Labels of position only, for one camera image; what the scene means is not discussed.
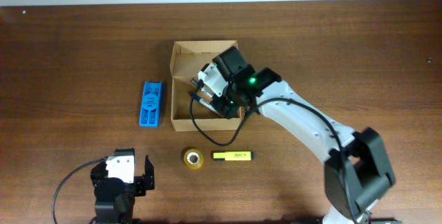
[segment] blue package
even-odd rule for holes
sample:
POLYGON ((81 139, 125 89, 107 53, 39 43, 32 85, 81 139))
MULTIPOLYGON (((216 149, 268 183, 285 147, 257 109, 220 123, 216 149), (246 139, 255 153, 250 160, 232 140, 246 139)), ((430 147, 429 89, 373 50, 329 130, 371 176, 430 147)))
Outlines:
POLYGON ((144 83, 140 111, 141 127, 158 127, 160 123, 162 85, 162 82, 144 83))

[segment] open cardboard box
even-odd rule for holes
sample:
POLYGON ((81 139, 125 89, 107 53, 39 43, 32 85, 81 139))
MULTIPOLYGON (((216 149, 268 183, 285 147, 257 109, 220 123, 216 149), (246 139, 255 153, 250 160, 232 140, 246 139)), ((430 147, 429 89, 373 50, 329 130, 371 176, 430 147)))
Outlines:
MULTIPOLYGON (((195 91, 191 79, 198 78, 198 72, 205 64, 212 63, 213 58, 232 46, 238 47, 237 41, 176 41, 174 43, 171 58, 171 120, 175 131, 197 131, 189 113, 191 101, 189 92, 195 91)), ((203 131, 236 130, 241 122, 240 111, 235 118, 228 120, 208 110, 199 102, 193 103, 193 117, 203 131)))

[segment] black cable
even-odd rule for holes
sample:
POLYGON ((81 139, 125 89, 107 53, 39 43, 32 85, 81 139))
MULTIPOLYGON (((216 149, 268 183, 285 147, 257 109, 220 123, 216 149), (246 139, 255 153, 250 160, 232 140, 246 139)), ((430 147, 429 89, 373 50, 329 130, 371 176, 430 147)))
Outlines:
POLYGON ((195 120, 193 119, 193 114, 192 114, 192 104, 193 104, 193 101, 194 101, 194 99, 195 99, 195 95, 196 95, 197 92, 201 89, 201 87, 202 87, 202 83, 198 82, 198 86, 197 86, 197 88, 195 89, 195 93, 193 94, 192 99, 191 99, 191 103, 190 103, 190 107, 189 107, 189 111, 190 111, 190 114, 191 114, 191 119, 192 119, 192 122, 193 122, 193 125, 195 126, 195 128, 196 128, 196 129, 197 129, 197 130, 198 130, 198 131, 199 131, 199 132, 200 132, 205 138, 207 138, 207 139, 208 139, 210 142, 212 142, 213 144, 216 144, 216 145, 221 146, 221 147, 225 147, 225 146, 228 146, 228 145, 230 145, 231 143, 233 143, 233 141, 235 141, 236 137, 238 136, 238 134, 239 134, 241 128, 244 126, 245 122, 249 119, 250 115, 252 115, 253 112, 255 112, 256 109, 259 109, 261 106, 263 106, 263 105, 265 105, 265 104, 267 104, 267 103, 269 103, 269 102, 281 101, 281 102, 286 102, 286 103, 294 104, 294 105, 296 105, 296 106, 300 106, 300 107, 302 107, 302 108, 304 108, 304 109, 306 109, 306 110, 312 112, 314 115, 318 116, 318 117, 319 117, 319 118, 325 123, 325 125, 327 125, 327 127, 328 127, 329 130, 331 131, 331 134, 333 134, 334 138, 336 139, 336 142, 338 143, 338 147, 339 147, 339 151, 340 151, 340 152, 339 152, 339 154, 340 154, 340 161, 341 161, 341 163, 342 163, 342 168, 343 168, 343 183, 344 183, 343 186, 344 186, 344 189, 345 189, 345 196, 346 196, 346 199, 347 199, 347 204, 348 204, 348 206, 349 206, 349 211, 350 211, 350 216, 351 216, 351 218, 352 218, 352 221, 353 221, 355 224, 358 224, 358 222, 356 221, 356 218, 355 218, 355 216, 354 216, 353 210, 352 210, 351 207, 350 207, 351 199, 350 199, 350 196, 349 196, 349 187, 348 187, 348 185, 347 185, 347 170, 345 169, 345 154, 344 154, 344 148, 343 148, 343 146, 342 146, 342 144, 341 144, 341 142, 340 142, 340 139, 339 139, 338 133, 337 133, 336 130, 333 128, 333 126, 332 126, 332 124, 329 122, 329 120, 327 120, 327 118, 325 118, 321 113, 319 113, 317 110, 311 108, 310 106, 307 106, 307 105, 305 105, 305 104, 299 103, 299 102, 297 102, 297 101, 295 101, 295 100, 293 100, 293 99, 287 99, 287 98, 283 98, 283 97, 275 97, 275 98, 271 98, 271 99, 265 100, 265 101, 263 101, 263 102, 257 104, 256 106, 253 106, 253 107, 249 108, 249 109, 246 111, 246 113, 245 113, 245 115, 244 115, 244 119, 241 121, 240 126, 236 129, 236 131, 235 131, 235 133, 234 133, 232 139, 231 139, 230 141, 228 141, 227 143, 221 144, 221 143, 216 142, 216 141, 213 140, 212 138, 210 138, 207 134, 205 134, 205 133, 204 133, 204 132, 198 127, 198 125, 196 124, 195 120))
POLYGON ((90 162, 87 162, 87 163, 85 163, 84 165, 82 165, 82 166, 80 166, 80 167, 78 167, 78 168, 76 168, 76 169, 74 169, 72 172, 70 172, 62 181, 61 181, 61 183, 58 185, 58 187, 57 187, 57 190, 55 190, 55 193, 54 193, 54 198, 52 199, 52 209, 51 209, 51 213, 52 213, 52 220, 54 221, 54 224, 58 224, 58 222, 57 222, 57 219, 55 218, 55 201, 57 200, 57 196, 58 196, 58 193, 59 193, 59 191, 60 191, 60 189, 61 189, 61 187, 64 185, 64 183, 73 175, 73 174, 75 174, 75 173, 77 173, 80 169, 83 169, 84 167, 87 167, 87 166, 89 166, 89 165, 93 165, 93 164, 95 164, 95 163, 98 163, 98 162, 104 162, 105 161, 105 159, 104 158, 100 158, 100 159, 97 159, 97 160, 94 160, 94 161, 90 161, 90 162))

